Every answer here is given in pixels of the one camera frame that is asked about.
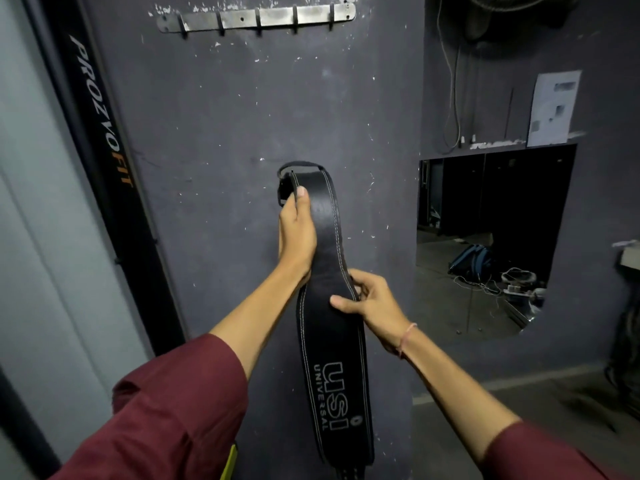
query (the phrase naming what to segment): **gray floor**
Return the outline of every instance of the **gray floor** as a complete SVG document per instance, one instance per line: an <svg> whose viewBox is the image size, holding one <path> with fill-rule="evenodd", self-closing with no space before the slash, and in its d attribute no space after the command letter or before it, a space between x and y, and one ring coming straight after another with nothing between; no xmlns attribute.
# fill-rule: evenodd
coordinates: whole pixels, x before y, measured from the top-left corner
<svg viewBox="0 0 640 480"><path fill-rule="evenodd" d="M640 478L640 422L620 410L601 373L493 393L523 419L580 448L598 464ZM413 407L412 442L413 480L482 478L435 404Z"/></svg>
<svg viewBox="0 0 640 480"><path fill-rule="evenodd" d="M468 242L488 244L488 235L451 237L418 231L411 318L438 344L499 339L520 328L500 309L498 298L447 273L449 263Z"/></svg>

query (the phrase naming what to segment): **weightlifting belt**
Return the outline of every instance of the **weightlifting belt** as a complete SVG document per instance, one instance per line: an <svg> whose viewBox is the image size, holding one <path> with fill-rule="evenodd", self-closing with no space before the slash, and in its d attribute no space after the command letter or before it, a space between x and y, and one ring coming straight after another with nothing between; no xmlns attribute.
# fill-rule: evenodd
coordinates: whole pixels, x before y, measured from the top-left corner
<svg viewBox="0 0 640 480"><path fill-rule="evenodd" d="M300 166L317 170L290 169ZM298 293L296 316L318 452L341 479L361 479L374 459L367 352L362 320L329 304L333 294L358 299L344 261L335 190L326 170L314 163L287 163L278 178L281 206L299 185L308 190L316 226L311 278Z"/></svg>

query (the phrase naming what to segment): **yellow object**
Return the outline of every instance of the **yellow object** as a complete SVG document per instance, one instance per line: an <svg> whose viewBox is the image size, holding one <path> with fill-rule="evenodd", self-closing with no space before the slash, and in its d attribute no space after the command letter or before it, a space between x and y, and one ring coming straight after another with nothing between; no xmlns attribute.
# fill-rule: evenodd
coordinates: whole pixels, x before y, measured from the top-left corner
<svg viewBox="0 0 640 480"><path fill-rule="evenodd" d="M236 458L238 456L238 448L234 443L231 445L231 451L229 452L229 458L227 459L227 464L225 469L222 471L222 476L220 480L231 480L231 476L234 474L234 468L236 468Z"/></svg>

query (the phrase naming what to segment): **maroon sleeve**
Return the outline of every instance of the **maroon sleeve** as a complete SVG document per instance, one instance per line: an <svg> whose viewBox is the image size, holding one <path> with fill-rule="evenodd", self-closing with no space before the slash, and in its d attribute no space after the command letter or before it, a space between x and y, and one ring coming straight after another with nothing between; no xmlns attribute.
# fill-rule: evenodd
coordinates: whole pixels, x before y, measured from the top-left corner
<svg viewBox="0 0 640 480"><path fill-rule="evenodd" d="M582 452L526 422L512 424L493 440L481 466L492 480L623 480Z"/></svg>
<svg viewBox="0 0 640 480"><path fill-rule="evenodd" d="M220 478L247 402L240 361L203 335L124 377L114 416L52 480Z"/></svg>

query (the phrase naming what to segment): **bracelet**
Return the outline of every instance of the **bracelet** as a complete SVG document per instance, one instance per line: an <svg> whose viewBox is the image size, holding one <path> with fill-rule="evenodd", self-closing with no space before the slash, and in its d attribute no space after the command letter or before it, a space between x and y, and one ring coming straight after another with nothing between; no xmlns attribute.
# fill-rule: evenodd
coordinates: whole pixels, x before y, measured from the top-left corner
<svg viewBox="0 0 640 480"><path fill-rule="evenodd" d="M409 325L409 327L404 331L402 338L400 339L400 345L398 345L398 347L396 348L398 352L398 358L400 359L402 359L402 346L404 345L404 342L406 338L409 336L409 332L411 332L413 327L418 327L418 323L412 323L411 325Z"/></svg>

